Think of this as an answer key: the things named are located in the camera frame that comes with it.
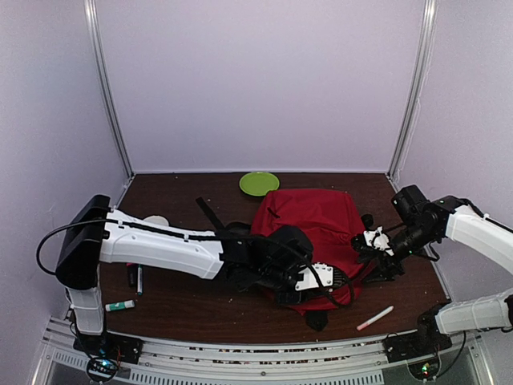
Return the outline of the red backpack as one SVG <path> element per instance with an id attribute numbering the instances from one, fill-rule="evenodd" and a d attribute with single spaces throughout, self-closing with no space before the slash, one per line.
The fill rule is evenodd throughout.
<path id="1" fill-rule="evenodd" d="M 239 291 L 257 288 L 322 331 L 328 313 L 350 307 L 371 271 L 351 240 L 364 232 L 353 198 L 337 190 L 281 189 L 266 194 L 251 224 L 223 224 L 196 203 L 224 237 L 221 277 Z"/>

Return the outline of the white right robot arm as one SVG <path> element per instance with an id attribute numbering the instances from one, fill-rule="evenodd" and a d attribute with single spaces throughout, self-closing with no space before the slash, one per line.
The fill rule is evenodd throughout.
<path id="1" fill-rule="evenodd" d="M 512 230 L 480 211 L 470 200 L 445 196 L 430 201 L 422 193 L 403 190 L 391 203 L 400 217 L 395 230 L 366 229 L 351 244 L 360 262 L 375 261 L 371 280 L 391 281 L 402 274 L 402 263 L 422 250 L 436 258 L 442 249 L 443 277 L 452 299 L 423 314 L 410 345 L 422 355 L 443 335 L 467 331 L 512 329 Z"/>

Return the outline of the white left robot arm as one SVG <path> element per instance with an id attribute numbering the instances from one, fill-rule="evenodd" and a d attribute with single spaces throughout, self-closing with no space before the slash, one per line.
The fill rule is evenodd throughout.
<path id="1" fill-rule="evenodd" d="M 40 253 L 50 238 L 63 233 L 55 269 L 43 272 L 66 288 L 76 330 L 98 356 L 115 349 L 101 304 L 100 263 L 144 265 L 204 280 L 223 273 L 238 290 L 271 290 L 284 306 L 324 298 L 343 308 L 345 303 L 334 296 L 340 288 L 348 289 L 351 302 L 356 298 L 346 272 L 313 260 L 313 244 L 298 227 L 286 225 L 268 236 L 224 226 L 195 231 L 140 220 L 109 204 L 109 197 L 93 196 L 69 224 L 50 231 L 36 249 Z"/>

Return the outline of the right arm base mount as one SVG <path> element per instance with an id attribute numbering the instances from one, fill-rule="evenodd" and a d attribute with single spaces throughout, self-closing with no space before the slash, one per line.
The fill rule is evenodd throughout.
<path id="1" fill-rule="evenodd" d="M 390 333 L 382 343 L 389 363 L 405 363 L 409 374 L 423 382 L 438 378 L 442 373 L 441 353 L 452 347 L 450 337 L 426 340 L 418 332 Z"/>

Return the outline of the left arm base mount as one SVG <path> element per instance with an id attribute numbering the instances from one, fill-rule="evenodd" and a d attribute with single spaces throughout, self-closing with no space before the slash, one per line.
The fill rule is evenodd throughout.
<path id="1" fill-rule="evenodd" d="M 90 380 L 105 383 L 130 375 L 130 365 L 139 363 L 143 341 L 111 333 L 104 336 L 79 334 L 73 347 L 87 356 L 85 372 Z"/>

